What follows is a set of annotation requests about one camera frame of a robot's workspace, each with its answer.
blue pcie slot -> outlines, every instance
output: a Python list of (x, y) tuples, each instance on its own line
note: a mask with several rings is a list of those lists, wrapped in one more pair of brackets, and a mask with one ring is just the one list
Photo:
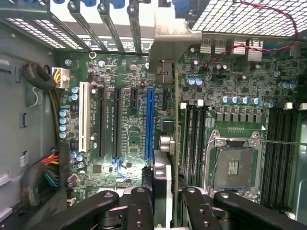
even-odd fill
[(153, 151), (153, 136), (154, 136), (154, 96), (155, 90), (147, 90), (147, 104), (146, 104), (146, 129), (145, 129), (145, 160), (152, 159)]

screw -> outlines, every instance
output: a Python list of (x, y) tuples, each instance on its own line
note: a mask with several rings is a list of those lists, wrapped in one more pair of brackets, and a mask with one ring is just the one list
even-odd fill
[(142, 189), (142, 188), (138, 188), (136, 191), (139, 192), (139, 193), (145, 192), (145, 190)]
[(229, 198), (229, 195), (227, 193), (221, 193), (221, 196), (225, 199)]
[(110, 194), (110, 193), (105, 194), (105, 198), (110, 198), (110, 197), (112, 197), (112, 196), (113, 196), (113, 195)]
[(65, 60), (65, 65), (71, 66), (71, 64), (72, 64), (72, 61), (70, 59)]
[(195, 193), (195, 189), (194, 188), (188, 188), (188, 192)]
[(106, 63), (105, 63), (104, 61), (99, 61), (99, 62), (98, 62), (98, 65), (99, 65), (100, 67), (105, 66), (105, 64), (106, 64)]

white pci slot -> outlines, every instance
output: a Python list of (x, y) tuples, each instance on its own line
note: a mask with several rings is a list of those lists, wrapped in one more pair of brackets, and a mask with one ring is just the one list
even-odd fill
[(79, 85), (79, 152), (87, 152), (90, 148), (90, 86), (88, 82)]

metal bracket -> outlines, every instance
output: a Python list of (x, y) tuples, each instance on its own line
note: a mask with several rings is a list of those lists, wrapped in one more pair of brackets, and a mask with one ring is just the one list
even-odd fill
[(191, 31), (184, 19), (176, 19), (174, 8), (158, 8), (154, 28), (154, 42), (149, 51), (152, 74), (157, 73), (161, 60), (179, 60), (190, 45), (201, 42), (201, 32)]

pcie slot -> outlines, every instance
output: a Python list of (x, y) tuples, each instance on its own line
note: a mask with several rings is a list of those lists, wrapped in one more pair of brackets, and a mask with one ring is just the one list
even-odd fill
[(114, 89), (113, 158), (121, 157), (122, 91)]
[(155, 96), (155, 90), (148, 89), (147, 104), (146, 104), (145, 156), (144, 156), (144, 159), (146, 161), (152, 159), (152, 151), (153, 151), (154, 96)]
[(97, 140), (97, 156), (104, 157), (106, 154), (106, 102), (107, 91), (105, 88), (98, 88), (98, 140)]
[(139, 100), (138, 89), (131, 89), (131, 94), (130, 94), (130, 108), (131, 109), (138, 108), (138, 100)]

